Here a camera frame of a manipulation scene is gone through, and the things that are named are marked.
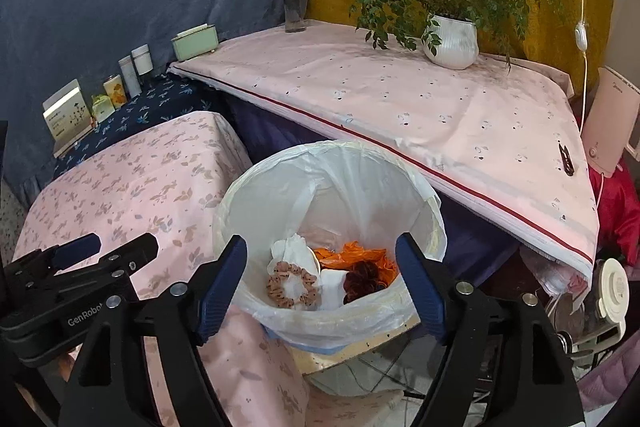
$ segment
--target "orange wrapper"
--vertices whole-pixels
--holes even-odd
[[[333,270],[351,270],[358,261],[373,261],[378,267],[378,279],[389,286],[398,275],[398,266],[386,256],[386,248],[365,250],[357,241],[346,243],[335,253],[326,248],[314,250],[320,266]]]

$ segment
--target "pink appliance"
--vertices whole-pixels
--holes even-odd
[[[587,162],[595,171],[610,178],[623,150],[640,160],[638,145],[628,141],[640,108],[640,89],[611,68],[598,68],[600,83],[582,130]]]

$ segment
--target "red fabric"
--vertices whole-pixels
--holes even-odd
[[[635,266],[640,239],[640,201],[625,163],[621,161],[620,166],[622,171],[615,169],[612,177],[604,178],[598,206],[598,245],[603,247],[617,243],[627,264]],[[589,179],[597,199],[601,180],[599,172],[589,167]]]

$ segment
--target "green box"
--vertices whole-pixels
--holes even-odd
[[[218,47],[218,32],[216,27],[209,24],[197,26],[171,39],[175,56],[178,60],[188,60]]]

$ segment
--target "trash bag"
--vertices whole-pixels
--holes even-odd
[[[440,200],[425,177],[398,156],[366,142],[324,141],[293,147],[254,165],[218,206],[214,254],[234,234],[248,261],[234,302],[284,341],[327,352],[402,326],[413,314],[402,276],[389,288],[334,311],[279,309],[267,295],[271,245],[294,233],[311,248],[340,251],[358,241],[386,248],[411,232],[425,257],[441,261],[447,238]]]

